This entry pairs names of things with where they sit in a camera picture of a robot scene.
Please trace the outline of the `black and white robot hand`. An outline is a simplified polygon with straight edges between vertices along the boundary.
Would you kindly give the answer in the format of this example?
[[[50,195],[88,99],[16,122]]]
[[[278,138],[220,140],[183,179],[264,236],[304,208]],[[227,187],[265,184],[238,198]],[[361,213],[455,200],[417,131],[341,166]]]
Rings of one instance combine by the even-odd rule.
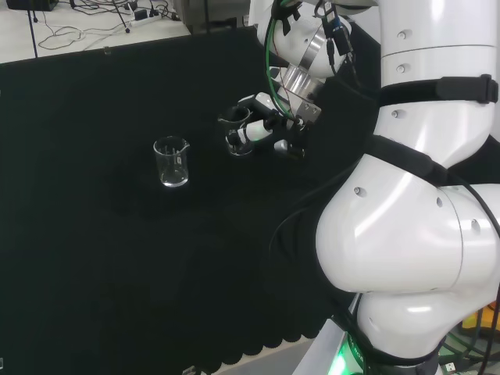
[[[260,146],[271,145],[275,152],[302,159],[308,144],[309,130],[321,114],[317,105],[292,95],[294,118],[278,111],[270,95],[259,92],[240,99],[235,106],[218,115],[224,129],[228,152],[248,155]]]

